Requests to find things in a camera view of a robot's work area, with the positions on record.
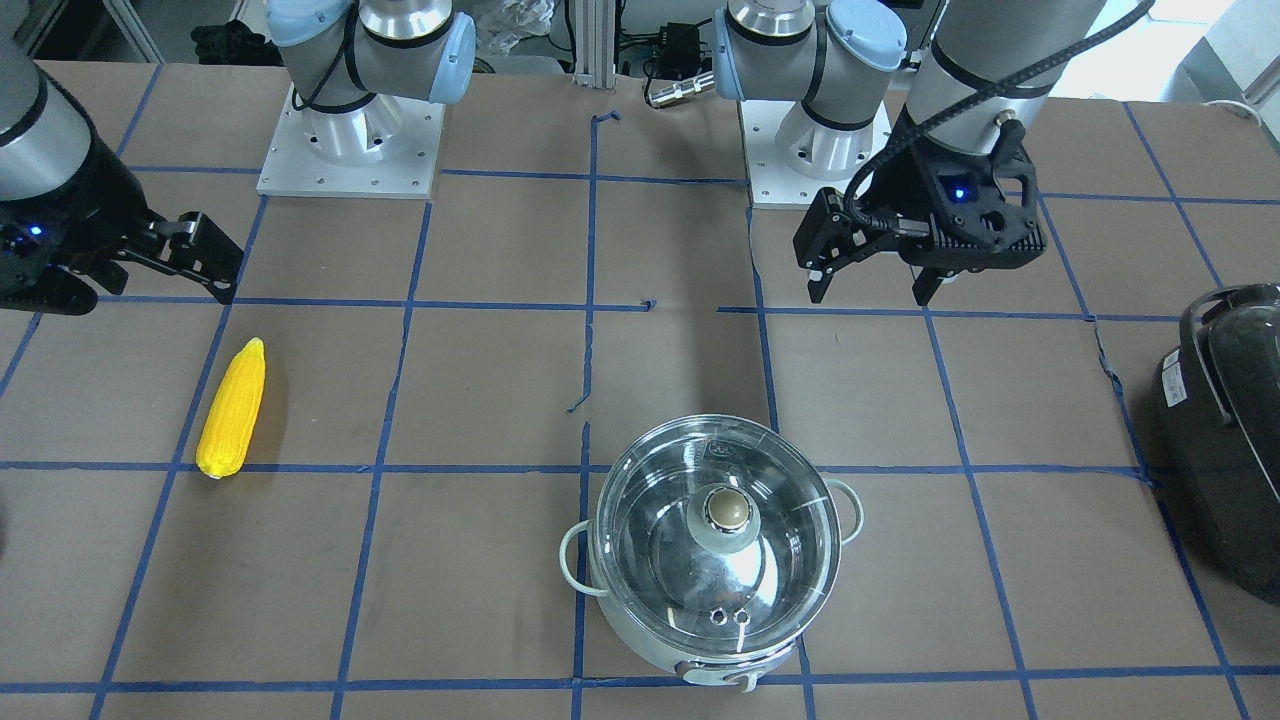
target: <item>yellow corn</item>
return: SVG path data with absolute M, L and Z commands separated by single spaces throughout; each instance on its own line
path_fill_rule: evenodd
M 265 380 L 266 355 L 255 337 L 227 366 L 196 447 L 196 465 L 210 478 L 234 475 L 244 464 Z

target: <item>white pot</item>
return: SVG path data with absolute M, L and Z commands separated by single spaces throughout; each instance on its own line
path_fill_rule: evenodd
M 852 501 L 844 537 L 831 489 Z M 861 502 L 776 433 L 698 415 L 645 433 L 609 470 L 596 514 L 561 539 L 564 580 L 595 597 L 650 664 L 699 685 L 755 688 L 791 655 L 836 579 Z M 588 532 L 590 577 L 568 569 Z

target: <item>white handle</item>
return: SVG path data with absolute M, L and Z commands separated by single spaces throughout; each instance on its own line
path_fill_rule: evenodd
M 593 588 L 591 585 L 584 585 L 582 583 L 577 582 L 577 578 L 573 577 L 573 573 L 570 573 L 570 570 L 568 570 L 568 560 L 564 560 L 564 551 L 568 550 L 568 541 L 573 539 L 575 536 L 577 536 L 579 533 L 586 530 L 590 527 L 591 527 L 591 521 L 590 520 L 582 520 L 581 523 L 579 523 L 579 524 L 573 525 L 572 528 L 570 528 L 568 532 L 564 533 L 564 537 L 561 538 L 561 552 L 559 552 L 559 557 L 561 557 L 561 575 L 564 575 L 564 582 L 568 583 L 570 587 L 572 587 L 577 592 L 580 592 L 582 594 L 589 594 L 589 596 L 593 596 L 593 597 L 604 597 L 604 596 L 609 594 L 609 591 L 602 591 L 600 588 Z
M 858 493 L 854 492 L 854 488 L 849 487 L 844 482 L 835 478 L 823 478 L 823 480 L 826 480 L 828 488 L 840 491 L 850 500 L 850 502 L 854 503 L 854 515 L 856 516 L 854 520 L 854 529 L 850 530 L 847 536 L 840 538 L 840 547 L 845 547 L 846 544 L 854 542 L 854 538 L 863 532 L 863 501 L 858 497 Z

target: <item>glass lid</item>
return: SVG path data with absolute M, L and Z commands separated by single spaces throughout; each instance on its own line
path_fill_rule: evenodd
M 627 612 L 701 656 L 751 655 L 799 634 L 840 559 L 818 471 L 768 428 L 727 415 L 672 420 L 627 448 L 593 533 Z

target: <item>white label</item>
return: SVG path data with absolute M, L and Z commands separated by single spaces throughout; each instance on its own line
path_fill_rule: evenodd
M 1187 386 L 1183 384 L 1183 365 L 1174 360 L 1160 373 L 1161 384 L 1165 386 L 1165 404 L 1170 407 L 1187 400 Z

